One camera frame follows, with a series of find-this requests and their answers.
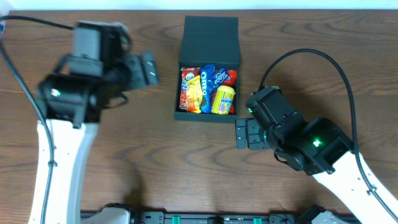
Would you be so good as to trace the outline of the Hello Panda biscuit box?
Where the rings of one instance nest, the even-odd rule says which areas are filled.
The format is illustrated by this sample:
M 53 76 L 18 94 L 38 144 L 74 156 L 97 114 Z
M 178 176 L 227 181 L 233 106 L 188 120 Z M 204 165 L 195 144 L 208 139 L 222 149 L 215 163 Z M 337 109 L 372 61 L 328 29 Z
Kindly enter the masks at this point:
M 200 69 L 199 67 L 182 67 L 181 68 L 182 82 L 181 82 L 179 108 L 182 111 L 187 110 L 187 104 L 186 104 L 187 82 L 189 80 L 191 80 L 192 78 L 195 78 L 196 76 L 198 76 L 199 69 Z

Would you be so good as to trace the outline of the yellow Julie's biscuit packet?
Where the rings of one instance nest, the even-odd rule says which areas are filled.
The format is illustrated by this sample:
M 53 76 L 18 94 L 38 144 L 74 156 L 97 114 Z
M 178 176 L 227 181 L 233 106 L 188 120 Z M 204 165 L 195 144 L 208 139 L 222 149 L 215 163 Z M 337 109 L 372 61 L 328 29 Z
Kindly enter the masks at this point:
M 196 76 L 187 82 L 186 107 L 189 113 L 201 113 L 203 92 L 200 77 Z

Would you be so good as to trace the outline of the dark green box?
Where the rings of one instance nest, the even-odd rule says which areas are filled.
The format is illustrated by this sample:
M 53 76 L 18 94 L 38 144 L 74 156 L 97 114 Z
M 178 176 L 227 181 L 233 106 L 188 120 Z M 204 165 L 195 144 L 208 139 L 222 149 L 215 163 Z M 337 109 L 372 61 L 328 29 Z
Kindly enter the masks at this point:
M 180 109 L 183 67 L 202 67 L 208 64 L 216 68 L 239 71 L 241 51 L 239 46 L 239 19 L 237 17 L 186 16 L 178 60 L 177 90 L 174 118 L 181 121 L 234 123 L 239 118 L 239 77 L 233 88 L 235 114 L 197 114 Z

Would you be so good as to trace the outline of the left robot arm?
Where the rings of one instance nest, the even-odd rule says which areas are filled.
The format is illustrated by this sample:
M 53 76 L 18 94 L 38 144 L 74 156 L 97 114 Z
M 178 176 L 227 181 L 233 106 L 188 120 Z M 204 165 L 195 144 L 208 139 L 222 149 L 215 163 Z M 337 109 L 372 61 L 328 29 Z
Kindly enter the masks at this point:
M 101 113 L 124 92 L 159 82 L 154 54 L 103 61 L 65 55 L 39 85 L 39 160 L 29 223 L 79 223 L 86 162 Z

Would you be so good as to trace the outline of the yellow gum canister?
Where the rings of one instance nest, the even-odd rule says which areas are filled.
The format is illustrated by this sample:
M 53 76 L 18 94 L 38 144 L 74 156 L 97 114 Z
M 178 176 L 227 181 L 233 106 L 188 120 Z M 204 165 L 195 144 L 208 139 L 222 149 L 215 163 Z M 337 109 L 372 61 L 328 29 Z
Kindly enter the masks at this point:
M 212 114 L 229 114 L 235 96 L 234 88 L 221 85 L 216 90 L 211 107 Z

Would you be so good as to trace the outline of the blue Eclipse mint tin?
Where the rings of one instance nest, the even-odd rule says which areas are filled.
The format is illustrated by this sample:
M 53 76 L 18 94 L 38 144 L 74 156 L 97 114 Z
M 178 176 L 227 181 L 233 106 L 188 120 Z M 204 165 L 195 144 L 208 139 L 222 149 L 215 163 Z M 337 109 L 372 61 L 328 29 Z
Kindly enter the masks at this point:
M 222 83 L 229 77 L 229 73 L 227 69 L 221 68 L 219 69 L 210 79 L 210 84 L 212 90 L 217 89 Z

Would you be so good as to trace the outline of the blue Oreo cookie pack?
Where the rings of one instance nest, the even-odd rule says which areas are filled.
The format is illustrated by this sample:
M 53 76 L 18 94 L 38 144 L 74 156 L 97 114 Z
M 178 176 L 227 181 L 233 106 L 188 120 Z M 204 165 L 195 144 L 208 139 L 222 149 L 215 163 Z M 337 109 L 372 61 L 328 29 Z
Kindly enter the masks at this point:
M 200 68 L 200 81 L 202 89 L 202 101 L 201 101 L 201 113 L 210 114 L 210 89 L 208 88 L 208 80 L 213 76 L 215 72 L 215 65 L 209 64 Z

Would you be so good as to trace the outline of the red candy bag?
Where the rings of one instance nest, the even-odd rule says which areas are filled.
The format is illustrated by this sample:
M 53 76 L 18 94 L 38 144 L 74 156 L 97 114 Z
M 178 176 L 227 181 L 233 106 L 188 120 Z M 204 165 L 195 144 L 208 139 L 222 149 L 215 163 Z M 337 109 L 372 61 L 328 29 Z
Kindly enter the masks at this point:
M 228 70 L 228 75 L 229 75 L 229 77 L 222 83 L 222 85 L 233 87 L 233 85 L 236 81 L 237 71 L 236 70 Z M 232 105 L 231 105 L 229 114 L 236 114 L 235 108 L 234 108 L 234 103 L 232 103 Z

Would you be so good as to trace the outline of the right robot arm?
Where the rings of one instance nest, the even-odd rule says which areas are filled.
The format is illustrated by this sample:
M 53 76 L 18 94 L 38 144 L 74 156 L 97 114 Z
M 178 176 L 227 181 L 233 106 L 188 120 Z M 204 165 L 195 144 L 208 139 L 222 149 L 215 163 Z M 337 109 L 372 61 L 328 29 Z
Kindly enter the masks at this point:
M 331 120 L 307 122 L 278 88 L 266 87 L 246 103 L 251 118 L 236 120 L 239 149 L 267 150 L 290 168 L 333 192 L 361 223 L 394 223 L 397 199 L 377 179 L 353 141 Z

